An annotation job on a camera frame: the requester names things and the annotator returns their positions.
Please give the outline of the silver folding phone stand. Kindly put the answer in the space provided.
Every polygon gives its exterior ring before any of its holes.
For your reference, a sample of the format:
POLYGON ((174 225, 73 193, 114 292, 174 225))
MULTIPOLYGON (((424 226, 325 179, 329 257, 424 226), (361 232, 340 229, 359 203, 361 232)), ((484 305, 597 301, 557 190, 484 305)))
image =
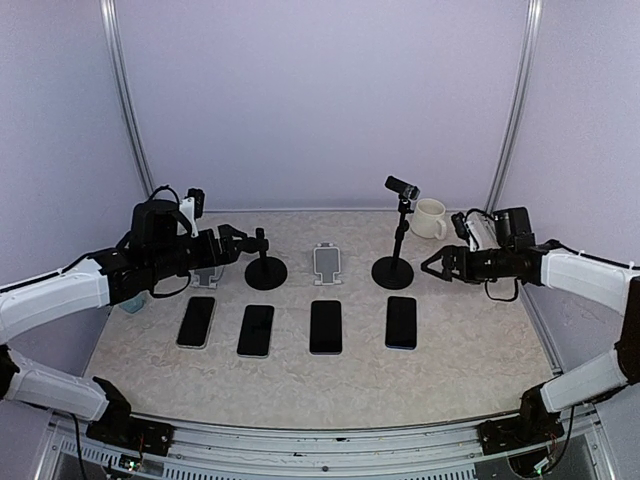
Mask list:
POLYGON ((216 289, 224 273, 223 266, 200 268, 191 271, 190 286, 201 289, 216 289))

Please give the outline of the black round-base phone stand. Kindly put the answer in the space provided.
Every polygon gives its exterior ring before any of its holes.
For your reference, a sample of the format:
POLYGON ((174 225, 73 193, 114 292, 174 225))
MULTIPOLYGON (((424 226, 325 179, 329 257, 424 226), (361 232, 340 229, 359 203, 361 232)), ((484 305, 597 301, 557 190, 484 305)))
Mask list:
POLYGON ((273 290, 280 287, 288 277, 285 263, 279 258, 269 256, 269 241, 262 227, 255 229, 255 236, 248 239, 247 253, 257 253, 258 257, 251 261, 245 269, 245 281, 248 286, 260 291, 273 290))

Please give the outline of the black tripod stand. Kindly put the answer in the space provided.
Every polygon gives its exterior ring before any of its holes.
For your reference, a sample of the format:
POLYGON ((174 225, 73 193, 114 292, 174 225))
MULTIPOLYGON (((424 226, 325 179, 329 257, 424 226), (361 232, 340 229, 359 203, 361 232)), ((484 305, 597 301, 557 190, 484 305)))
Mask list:
POLYGON ((401 257, 401 248, 410 228, 408 216, 414 212, 412 205, 418 198, 420 190, 417 186, 394 176, 388 176, 384 186, 398 195, 399 221, 394 233, 392 254, 374 262, 371 276, 380 287, 397 291, 407 288, 414 279, 414 270, 411 264, 401 257))

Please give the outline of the blue phone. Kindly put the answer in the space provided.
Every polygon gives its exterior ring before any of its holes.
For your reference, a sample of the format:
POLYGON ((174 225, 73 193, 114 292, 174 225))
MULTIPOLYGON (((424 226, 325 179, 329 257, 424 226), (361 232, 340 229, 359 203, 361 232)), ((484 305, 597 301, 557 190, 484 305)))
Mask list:
POLYGON ((390 296, 386 309, 385 345, 414 350, 417 346, 417 301, 411 297, 390 296))

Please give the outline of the black phone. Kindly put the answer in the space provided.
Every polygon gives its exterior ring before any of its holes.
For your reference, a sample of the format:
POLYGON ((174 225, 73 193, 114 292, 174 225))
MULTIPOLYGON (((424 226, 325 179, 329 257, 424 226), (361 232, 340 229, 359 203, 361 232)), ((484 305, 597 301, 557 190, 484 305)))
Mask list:
POLYGON ((313 355, 342 353, 342 308, 338 300, 311 304, 309 350, 313 355))
POLYGON ((245 308, 236 349, 239 356, 266 358, 269 355, 274 313, 271 305, 245 308))

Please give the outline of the white phone stand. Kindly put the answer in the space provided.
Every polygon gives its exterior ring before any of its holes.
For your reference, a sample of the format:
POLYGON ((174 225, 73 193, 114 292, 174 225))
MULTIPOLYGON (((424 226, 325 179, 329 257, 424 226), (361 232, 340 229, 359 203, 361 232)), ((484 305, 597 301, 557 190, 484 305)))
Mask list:
POLYGON ((342 285, 341 251, 331 242, 317 243, 313 249, 315 286, 342 285))

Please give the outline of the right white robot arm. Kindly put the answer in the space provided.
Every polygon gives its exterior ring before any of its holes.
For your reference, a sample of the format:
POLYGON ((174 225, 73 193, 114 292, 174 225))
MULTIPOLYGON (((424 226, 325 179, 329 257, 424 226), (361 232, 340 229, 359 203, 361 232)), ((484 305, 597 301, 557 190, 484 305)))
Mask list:
POLYGON ((465 245, 441 248, 422 263, 422 271, 468 284, 512 278, 519 284, 575 294, 623 317, 620 338, 610 351, 527 390, 512 423, 487 422, 481 427, 487 442, 506 436, 531 444, 562 433, 559 416, 564 409, 638 383, 639 268, 572 250, 555 239, 537 243, 524 207, 497 210, 489 217, 496 247, 482 247, 467 217, 458 213, 452 223, 465 245))

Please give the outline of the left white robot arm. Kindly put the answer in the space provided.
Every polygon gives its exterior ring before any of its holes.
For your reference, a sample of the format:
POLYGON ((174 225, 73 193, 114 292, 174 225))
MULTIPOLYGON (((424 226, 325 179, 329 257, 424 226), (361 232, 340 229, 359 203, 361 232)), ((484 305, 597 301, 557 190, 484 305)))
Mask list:
POLYGON ((115 306, 141 292, 152 297, 170 277, 228 265, 254 253, 259 240, 230 225, 201 230, 199 200, 147 200, 113 248, 84 254, 71 265, 1 290, 1 397, 98 421, 121 445, 140 434, 137 418, 108 381, 88 380, 47 367, 9 348, 13 338, 84 310, 115 306))

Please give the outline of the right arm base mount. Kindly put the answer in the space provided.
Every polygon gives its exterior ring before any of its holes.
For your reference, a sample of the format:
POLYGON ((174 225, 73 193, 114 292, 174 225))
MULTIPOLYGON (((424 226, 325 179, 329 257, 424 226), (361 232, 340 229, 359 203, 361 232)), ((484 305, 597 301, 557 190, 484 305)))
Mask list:
POLYGON ((565 431, 558 417, 531 424, 520 415, 487 420, 477 427, 484 455, 493 455, 561 438, 565 431))

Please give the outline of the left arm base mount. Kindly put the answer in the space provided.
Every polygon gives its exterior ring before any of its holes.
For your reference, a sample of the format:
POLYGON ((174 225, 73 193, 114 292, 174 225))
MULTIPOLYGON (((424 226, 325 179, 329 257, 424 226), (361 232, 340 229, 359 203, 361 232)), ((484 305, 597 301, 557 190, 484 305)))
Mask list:
POLYGON ((86 436, 141 454, 166 457, 173 440, 174 427, 164 422, 127 416, 90 422, 86 436))

